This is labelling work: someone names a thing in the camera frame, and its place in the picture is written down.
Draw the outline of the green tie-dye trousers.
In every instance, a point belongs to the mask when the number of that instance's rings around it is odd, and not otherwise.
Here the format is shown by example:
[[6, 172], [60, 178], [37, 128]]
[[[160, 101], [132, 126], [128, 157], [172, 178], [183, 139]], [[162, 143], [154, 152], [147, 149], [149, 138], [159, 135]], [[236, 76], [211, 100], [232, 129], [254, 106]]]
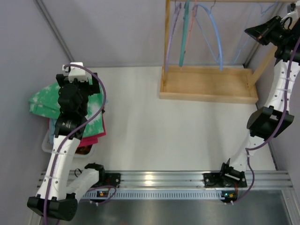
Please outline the green tie-dye trousers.
[[[42, 117], [57, 119], [60, 114], [60, 106], [58, 104], [59, 89], [59, 85], [55, 82], [34, 94], [29, 99], [30, 112]], [[102, 93], [92, 96], [103, 101]]]

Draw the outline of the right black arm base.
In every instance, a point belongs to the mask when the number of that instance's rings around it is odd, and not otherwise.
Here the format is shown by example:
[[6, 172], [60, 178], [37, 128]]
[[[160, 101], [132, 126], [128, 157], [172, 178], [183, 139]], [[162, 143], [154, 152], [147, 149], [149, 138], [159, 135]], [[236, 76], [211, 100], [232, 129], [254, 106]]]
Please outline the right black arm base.
[[248, 186], [245, 175], [234, 176], [228, 173], [212, 172], [204, 173], [203, 178], [206, 188], [246, 188]]

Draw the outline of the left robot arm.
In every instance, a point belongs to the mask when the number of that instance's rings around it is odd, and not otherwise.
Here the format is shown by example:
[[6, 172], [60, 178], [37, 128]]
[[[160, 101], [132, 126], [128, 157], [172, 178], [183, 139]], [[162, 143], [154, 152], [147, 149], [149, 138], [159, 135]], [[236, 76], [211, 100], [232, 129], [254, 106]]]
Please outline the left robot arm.
[[82, 140], [86, 125], [102, 113], [99, 110], [87, 119], [89, 96], [106, 90], [96, 73], [90, 82], [85, 76], [72, 77], [58, 74], [58, 104], [60, 114], [55, 124], [52, 154], [42, 185], [35, 196], [27, 200], [27, 207], [44, 219], [70, 221], [74, 218], [78, 203], [93, 186], [104, 183], [105, 169], [92, 163], [85, 166], [81, 175], [70, 185], [67, 184], [71, 164]]

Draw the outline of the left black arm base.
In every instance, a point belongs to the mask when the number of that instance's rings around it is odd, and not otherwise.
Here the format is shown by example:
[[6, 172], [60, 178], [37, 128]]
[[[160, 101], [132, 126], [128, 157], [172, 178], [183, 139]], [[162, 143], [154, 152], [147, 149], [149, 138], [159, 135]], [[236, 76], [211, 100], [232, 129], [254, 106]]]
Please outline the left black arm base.
[[115, 172], [106, 172], [104, 178], [104, 186], [114, 186], [119, 187], [121, 181], [121, 174]]

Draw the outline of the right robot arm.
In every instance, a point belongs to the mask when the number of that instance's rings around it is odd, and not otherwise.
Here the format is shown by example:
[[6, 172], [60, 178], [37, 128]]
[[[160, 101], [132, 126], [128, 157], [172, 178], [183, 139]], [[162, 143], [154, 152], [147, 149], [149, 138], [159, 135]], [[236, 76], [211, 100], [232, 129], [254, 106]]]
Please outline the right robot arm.
[[267, 145], [293, 122], [290, 97], [300, 71], [300, 18], [288, 14], [245, 29], [245, 33], [261, 45], [273, 44], [275, 65], [273, 83], [264, 106], [252, 113], [247, 122], [248, 135], [232, 158], [222, 164], [214, 185], [246, 187], [245, 170], [250, 168], [250, 156]]

